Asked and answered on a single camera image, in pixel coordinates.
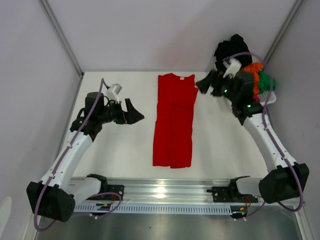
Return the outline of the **red t shirt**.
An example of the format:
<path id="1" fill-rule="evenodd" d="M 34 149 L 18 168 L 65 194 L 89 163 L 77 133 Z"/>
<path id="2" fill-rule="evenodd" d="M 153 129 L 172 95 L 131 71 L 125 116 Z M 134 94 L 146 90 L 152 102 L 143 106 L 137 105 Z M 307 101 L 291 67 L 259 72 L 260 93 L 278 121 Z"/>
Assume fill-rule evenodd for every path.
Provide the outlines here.
<path id="1" fill-rule="evenodd" d="M 198 89 L 195 75 L 158 76 L 152 164 L 189 168 L 193 155 L 193 120 Z"/>

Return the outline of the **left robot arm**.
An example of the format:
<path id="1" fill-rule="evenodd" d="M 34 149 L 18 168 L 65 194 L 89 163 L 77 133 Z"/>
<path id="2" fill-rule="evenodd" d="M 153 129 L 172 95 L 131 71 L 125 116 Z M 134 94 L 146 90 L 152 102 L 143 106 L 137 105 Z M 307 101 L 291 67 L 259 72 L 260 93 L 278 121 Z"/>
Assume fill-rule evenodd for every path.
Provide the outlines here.
<path id="1" fill-rule="evenodd" d="M 76 205 L 85 200 L 103 200 L 108 195 L 121 200 L 122 195 L 111 191 L 106 177 L 89 174 L 72 187 L 70 180 L 85 152 L 95 141 L 103 125 L 114 122 L 118 125 L 133 125 L 145 117 L 125 100 L 126 110 L 116 99 L 101 92 L 90 92 L 84 100 L 76 119 L 70 127 L 70 138 L 59 153 L 53 165 L 38 182 L 30 182 L 26 188 L 27 197 L 34 217 L 38 216 L 54 221 L 68 221 Z"/>

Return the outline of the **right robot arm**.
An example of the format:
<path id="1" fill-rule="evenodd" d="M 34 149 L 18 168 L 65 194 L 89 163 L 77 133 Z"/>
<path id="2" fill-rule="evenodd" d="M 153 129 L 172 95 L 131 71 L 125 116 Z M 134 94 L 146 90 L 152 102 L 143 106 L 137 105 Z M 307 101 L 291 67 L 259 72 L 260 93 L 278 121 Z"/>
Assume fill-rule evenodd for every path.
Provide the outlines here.
<path id="1" fill-rule="evenodd" d="M 212 88 L 212 96 L 225 97 L 231 102 L 233 115 L 250 134 L 265 161 L 267 175 L 262 179 L 249 176 L 232 179 L 235 185 L 228 189 L 229 198 L 239 202 L 246 195 L 252 195 L 262 197 L 268 204 L 293 198 L 300 198 L 303 202 L 303 190 L 310 170 L 305 163 L 297 163 L 289 154 L 273 130 L 263 105 L 254 99 L 253 74 L 239 71 L 235 75 L 224 76 L 211 70 L 195 85 L 202 94 Z"/>

